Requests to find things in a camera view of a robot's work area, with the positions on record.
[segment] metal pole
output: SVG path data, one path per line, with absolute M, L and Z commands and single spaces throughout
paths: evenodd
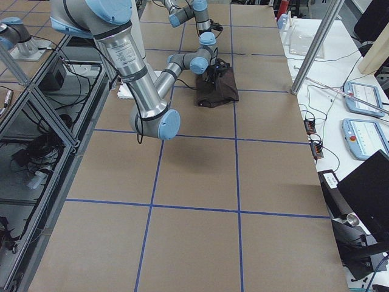
M 356 102 L 363 103 L 364 105 L 370 106 L 371 108 L 374 108 L 374 109 L 376 109 L 376 110 L 378 110 L 378 111 L 381 111 L 381 112 L 383 112 L 383 113 L 389 115 L 389 111 L 387 111 L 387 110 L 385 110 L 385 109 L 383 109 L 383 108 L 380 108 L 379 106 L 376 106 L 376 105 L 373 105 L 373 104 L 371 104 L 371 103 L 368 103 L 368 102 L 364 101 L 363 99 L 358 99 L 358 98 L 355 97 L 355 96 L 352 96 L 352 95 L 350 95 L 350 94 L 347 94 L 347 93 L 345 93 L 345 92 L 343 92 L 343 91 L 341 91 L 341 90 L 332 88 L 332 87 L 330 87 L 330 86 L 328 86 L 328 85 L 325 85 L 325 84 L 323 84 L 323 83 L 321 83 L 321 82 L 315 81 L 315 80 L 310 79 L 310 78 L 308 78 L 308 77 L 306 77 L 306 80 L 309 80 L 309 81 L 311 81 L 311 82 L 313 82 L 313 83 L 316 83 L 316 84 L 318 84 L 318 85 L 320 85 L 320 86 L 322 86 L 322 87 L 325 87 L 325 88 L 328 88 L 328 89 L 330 89 L 330 90 L 332 90 L 332 91 L 335 91 L 336 93 L 339 93 L 339 94 L 341 94 L 341 95 L 343 95 L 343 96 L 347 96 L 349 99 L 355 100 Z
M 20 68 L 19 64 L 12 58 L 10 53 L 0 44 L 0 60 L 8 67 L 12 74 L 18 79 L 19 84 L 27 86 L 30 79 Z
M 315 61 L 315 58 L 317 56 L 318 50 L 320 49 L 320 46 L 323 44 L 324 39 L 326 38 L 337 14 L 339 13 L 340 8 L 342 8 L 343 3 L 345 0 L 332 0 L 326 15 L 324 16 L 323 20 L 320 23 L 319 28 L 317 29 L 316 35 L 312 41 L 311 46 L 308 49 L 308 52 L 306 53 L 306 56 L 304 58 L 303 64 L 301 65 L 300 70 L 298 71 L 298 74 L 296 76 L 296 79 L 292 85 L 291 93 L 297 94 L 300 90 L 305 77 L 308 75 L 308 72 Z

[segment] brown fabric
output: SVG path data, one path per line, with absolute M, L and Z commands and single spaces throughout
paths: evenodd
M 233 69 L 228 68 L 222 77 L 218 77 L 215 87 L 210 82 L 205 82 L 204 77 L 196 77 L 196 103 L 198 106 L 214 108 L 229 102 L 239 101 L 238 90 L 235 84 Z

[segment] black monitor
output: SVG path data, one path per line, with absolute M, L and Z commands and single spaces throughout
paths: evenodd
M 389 241 L 389 157 L 375 152 L 337 186 L 377 242 Z

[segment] white desk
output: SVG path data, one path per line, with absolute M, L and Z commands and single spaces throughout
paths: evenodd
M 307 34 L 314 34 L 320 24 L 320 20 L 318 19 L 294 19 L 296 22 L 296 30 L 300 29 Z M 326 40 L 323 44 L 324 49 L 324 59 L 317 58 L 316 60 L 336 60 L 340 57 L 347 56 L 355 51 L 357 51 L 357 47 L 354 44 L 354 41 L 350 38 L 345 26 L 341 21 L 335 21 L 331 30 L 326 37 Z M 292 78 L 297 75 L 298 69 L 302 64 L 302 60 L 291 60 L 294 59 L 303 59 L 303 56 L 290 54 L 289 46 L 284 45 L 285 55 L 288 58 L 289 70 L 291 72 Z M 355 52 L 349 57 L 342 58 L 337 61 L 328 61 L 328 62 L 319 62 L 315 61 L 312 65 L 311 70 L 309 71 L 308 77 L 319 81 L 323 84 L 332 87 L 339 87 L 343 85 L 345 82 L 351 68 L 354 66 L 356 61 L 360 58 L 360 53 Z M 348 80 L 352 80 L 354 78 L 362 77 L 363 74 L 360 74 L 357 66 L 354 68 Z M 380 95 L 383 102 L 388 102 L 388 99 L 380 88 L 377 80 L 373 75 L 368 75 L 363 78 L 357 80 L 359 83 L 374 85 L 379 88 Z M 308 106 L 308 90 L 307 86 L 311 83 L 309 81 L 305 81 L 301 90 L 299 91 L 297 97 L 298 102 L 302 105 Z M 310 105 L 313 108 L 317 108 L 320 111 L 327 112 L 329 107 L 331 106 L 332 101 L 334 100 L 334 104 L 329 111 L 328 119 L 325 123 L 324 131 L 323 131 L 323 120 L 316 121 L 316 130 L 320 137 L 323 137 L 324 134 L 324 143 L 323 145 L 333 151 L 340 159 L 340 167 L 338 171 L 336 171 L 337 177 L 341 180 L 346 177 L 350 172 L 352 172 L 356 167 L 361 165 L 363 161 L 359 161 L 355 159 L 351 152 L 349 151 L 346 141 L 344 139 L 343 131 L 342 131 L 342 120 L 346 118 L 352 119 L 363 119 L 363 120 L 375 120 L 378 119 L 364 116 L 362 114 L 354 114 L 347 110 L 345 105 L 344 97 L 338 95 L 335 99 L 336 93 L 330 90 L 322 90 L 315 88 L 313 86 L 309 87 L 310 92 Z M 316 118 L 324 118 L 324 115 L 320 112 L 308 107 L 308 110 L 315 114 Z M 389 122 L 379 121 L 381 128 L 386 136 L 389 138 Z M 337 168 L 338 162 L 336 157 L 331 154 L 327 150 L 323 150 L 324 158 L 319 159 L 317 161 L 316 169 L 317 171 L 333 169 Z M 363 282 L 360 280 L 358 282 L 351 282 L 352 275 L 348 272 L 347 280 L 349 283 L 349 287 L 358 287 L 360 288 Z M 379 283 L 381 285 L 389 286 L 389 272 L 381 272 L 376 275 L 376 278 L 373 283 Z

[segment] blue tape line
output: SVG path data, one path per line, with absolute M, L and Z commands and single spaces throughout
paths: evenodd
M 265 89 L 238 89 L 238 91 L 247 91 L 247 92 L 274 92 L 274 93 L 289 93 L 284 90 L 265 90 Z
M 81 202 L 81 203 L 95 203 L 95 204 L 110 204 L 110 205 L 129 205 L 137 207 L 150 207 L 150 204 L 132 203 L 132 202 L 120 202 L 120 201 L 104 201 L 104 200 L 89 200 L 89 199 L 75 199 L 67 198 L 67 202 Z
M 235 138 L 228 138 L 228 137 L 213 137 L 213 136 L 192 136 L 192 135 L 183 135 L 178 134 L 179 137 L 187 137 L 187 138 L 201 138 L 201 139 L 219 139 L 219 140 L 230 140 L 234 141 Z
M 45 25 L 50 21 L 50 18 L 43 24 L 43 26 L 36 32 L 36 35 L 41 32 L 41 30 L 45 27 Z
M 277 26 L 233 26 L 233 27 L 253 27 L 256 29 L 278 29 Z
M 11 5 L 9 5 L 6 9 L 4 9 L 4 10 L 0 13 L 0 15 L 2 15 L 4 12 L 8 12 L 8 9 L 9 9 L 13 4 L 15 4 L 16 1 L 17 1 L 17 0 L 14 0 L 14 1 L 11 3 Z
M 249 141 L 249 142 L 265 142 L 265 143 L 309 145 L 308 142 L 294 142 L 294 141 L 277 141 L 277 140 L 245 139 L 245 138 L 236 138 L 236 140 L 238 140 L 238 141 Z
M 30 9 L 30 11 L 28 11 L 27 14 L 23 16 L 22 20 L 23 20 L 24 18 L 26 18 L 27 15 L 29 15 L 29 14 L 32 12 L 32 10 L 34 10 L 35 7 L 39 5 L 40 2 L 41 2 L 41 1 L 37 1 L 36 4 Z
M 239 212 L 238 210 L 231 210 L 231 209 L 215 209 L 215 208 L 206 208 L 206 207 L 175 206 L 175 205 L 163 205 L 163 204 L 146 204 L 146 203 L 133 203 L 133 202 L 123 202 L 123 201 L 105 201 L 105 200 L 90 200 L 90 199 L 77 199 L 77 198 L 67 198 L 66 201 L 67 202 L 76 202 L 76 203 L 125 205 L 125 206 L 153 207 L 153 208 L 155 207 L 155 208 L 161 208 L 161 209 L 198 210 L 198 211 L 221 212 L 221 213 L 238 213 Z M 289 214 L 289 213 L 260 212 L 260 211 L 248 211 L 248 210 L 240 210 L 240 213 L 241 214 L 251 214 L 251 215 L 265 215 L 265 216 L 282 216 L 282 217 L 330 219 L 329 216 L 322 216 L 322 215 Z
M 285 57 L 285 55 L 272 55 L 272 54 L 251 54 L 251 55 L 253 55 L 253 56 L 266 56 L 266 57 Z
M 156 24 L 170 24 L 170 23 L 166 23 L 164 21 L 139 21 L 140 23 L 156 23 Z M 184 23 L 188 26 L 195 26 L 196 24 L 195 23 Z M 234 26 L 232 24 L 221 24 L 222 26 L 230 26 L 230 27 L 253 27 L 253 28 L 256 28 L 256 29 L 278 29 L 277 26 Z
M 183 42 L 183 40 L 184 40 L 185 26 L 186 26 L 186 23 L 184 23 L 184 25 L 182 26 L 182 34 L 181 34 L 180 48 L 178 49 L 178 53 L 181 53 L 181 50 L 182 50 L 182 42 Z
M 95 129 L 95 131 L 96 132 L 113 132 L 113 133 L 136 134 L 135 131 L 125 131 L 125 130 Z
M 134 131 L 125 131 L 125 130 L 95 129 L 95 131 L 98 131 L 98 132 L 136 134 L 136 132 L 134 132 Z M 214 137 L 214 136 L 194 136 L 194 135 L 184 135 L 184 134 L 178 134 L 177 137 L 200 138 L 200 139 L 217 139 L 217 140 L 229 140 L 229 141 L 237 140 L 237 141 L 249 141 L 249 142 L 309 145 L 308 142 L 278 141 L 278 140 L 266 140 L 266 139 L 246 139 L 246 138 L 232 138 L 232 137 Z
M 242 218 L 241 218 L 241 195 L 239 184 L 239 153 L 238 153 L 238 139 L 237 139 L 237 122 L 236 122 L 236 106 L 233 102 L 233 121 L 235 131 L 235 169 L 236 169 L 236 201 L 238 205 L 238 233 L 239 233 L 239 265 L 241 276 L 241 292 L 244 291 L 244 273 L 243 273 L 243 244 L 242 244 Z
M 252 215 L 281 216 L 281 217 L 298 217 L 298 218 L 331 219 L 329 216 L 321 216 L 321 215 L 272 213 L 272 212 L 257 212 L 257 211 L 243 211 L 243 210 L 241 211 L 241 213 L 242 213 L 242 214 L 252 214 Z
M 142 251 L 140 252 L 140 259 L 139 259 L 139 264 L 138 264 L 138 273 L 136 275 L 136 282 L 135 282 L 134 292 L 137 292 L 138 291 L 138 287 L 139 287 L 140 273 L 142 272 L 143 257 L 145 255 L 148 229 L 149 229 L 149 226 L 150 226 L 151 212 L 153 210 L 154 196 L 156 194 L 156 189 L 157 189 L 157 182 L 158 182 L 158 176 L 159 176 L 160 162 L 162 160 L 162 153 L 164 152 L 164 142 L 165 141 L 162 141 L 162 143 L 160 145 L 159 158 L 158 158 L 158 164 L 157 164 L 157 170 L 156 170 L 156 177 L 154 179 L 153 193 L 151 194 L 150 207 L 148 209 L 145 235 L 143 236 Z
M 233 67 L 233 32 L 232 32 L 232 9 L 230 4 L 230 33 L 231 33 L 231 65 Z M 239 273 L 241 279 L 241 292 L 244 292 L 243 273 L 243 246 L 242 246 L 242 222 L 241 222 L 241 197 L 239 186 L 239 157 L 238 157 L 238 127 L 236 122 L 236 104 L 233 102 L 233 127 L 235 140 L 235 169 L 236 169 L 236 203 L 238 206 L 238 237 L 239 237 Z
M 16 12 L 16 13 L 29 13 L 29 12 L 32 12 L 32 13 L 44 13 L 44 14 L 50 14 L 50 12 L 39 12 L 39 11 L 13 11 L 13 10 L 7 10 L 7 12 Z
M 214 209 L 214 208 L 205 208 L 205 207 L 188 207 L 188 206 L 173 206 L 173 205 L 160 205 L 160 204 L 154 204 L 153 207 L 164 208 L 164 209 L 196 210 L 196 211 L 210 211 L 210 212 L 222 212 L 222 213 L 238 213 L 237 210 Z
M 7 69 L 4 69 L 1 74 L 0 74 L 0 77 L 4 74 L 4 72 L 6 71 Z
M 177 50 L 168 50 L 168 49 L 145 49 L 145 50 L 156 50 L 161 52 L 177 52 Z

